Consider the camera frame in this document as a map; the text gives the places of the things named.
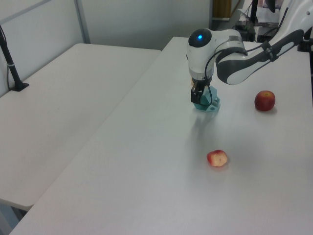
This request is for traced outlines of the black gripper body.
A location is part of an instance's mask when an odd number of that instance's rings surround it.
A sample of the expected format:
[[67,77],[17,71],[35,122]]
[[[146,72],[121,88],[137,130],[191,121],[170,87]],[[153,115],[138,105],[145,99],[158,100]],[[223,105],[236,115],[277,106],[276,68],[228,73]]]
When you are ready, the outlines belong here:
[[193,82],[193,87],[191,89],[191,96],[192,97],[201,97],[204,93],[205,87],[208,85],[210,86],[211,78],[205,78],[202,80],[196,80],[191,78]]

